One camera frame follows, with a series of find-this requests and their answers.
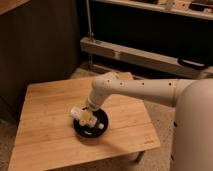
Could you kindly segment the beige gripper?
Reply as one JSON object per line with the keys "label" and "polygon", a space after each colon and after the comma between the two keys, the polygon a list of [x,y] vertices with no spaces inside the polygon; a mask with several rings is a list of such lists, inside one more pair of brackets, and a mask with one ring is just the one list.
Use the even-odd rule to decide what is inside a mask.
{"label": "beige gripper", "polygon": [[99,102],[93,102],[90,99],[87,99],[85,102],[86,107],[89,109],[84,109],[81,115],[81,119],[79,121],[81,126],[89,125],[92,120],[92,112],[91,111],[98,111],[101,107]]}

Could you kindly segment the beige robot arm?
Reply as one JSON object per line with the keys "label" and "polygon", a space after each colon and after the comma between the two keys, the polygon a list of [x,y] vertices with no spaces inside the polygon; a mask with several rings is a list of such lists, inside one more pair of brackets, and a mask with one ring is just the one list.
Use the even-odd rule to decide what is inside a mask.
{"label": "beige robot arm", "polygon": [[96,111],[112,94],[174,107],[170,171],[213,171],[213,78],[123,80],[108,72],[92,80],[85,106]]}

